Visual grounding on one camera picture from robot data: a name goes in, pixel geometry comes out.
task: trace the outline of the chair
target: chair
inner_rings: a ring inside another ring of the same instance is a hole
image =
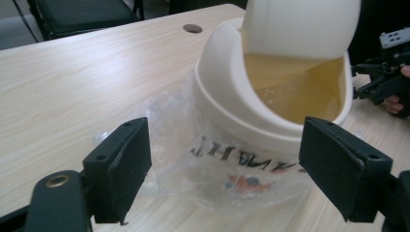
[[[46,41],[137,22],[133,12],[142,0],[134,0],[133,11],[123,0],[28,0],[30,11]]]

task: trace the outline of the clear plastic bag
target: clear plastic bag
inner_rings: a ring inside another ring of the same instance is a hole
[[[140,193],[179,194],[216,211],[248,210],[311,186],[297,154],[251,147],[205,118],[192,78],[144,101],[132,115],[138,117],[148,117],[153,160]]]

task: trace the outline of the table surface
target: table surface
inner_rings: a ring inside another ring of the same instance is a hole
[[[27,205],[33,186],[60,170],[81,170],[93,136],[130,119],[137,104],[192,71],[213,30],[244,11],[222,5],[47,43],[0,51],[0,216]],[[203,28],[199,34],[185,24]],[[354,101],[343,124],[410,169],[410,124],[370,101]],[[380,231],[345,223],[318,189],[254,212],[217,213],[180,196],[137,195],[126,226],[96,231]]]

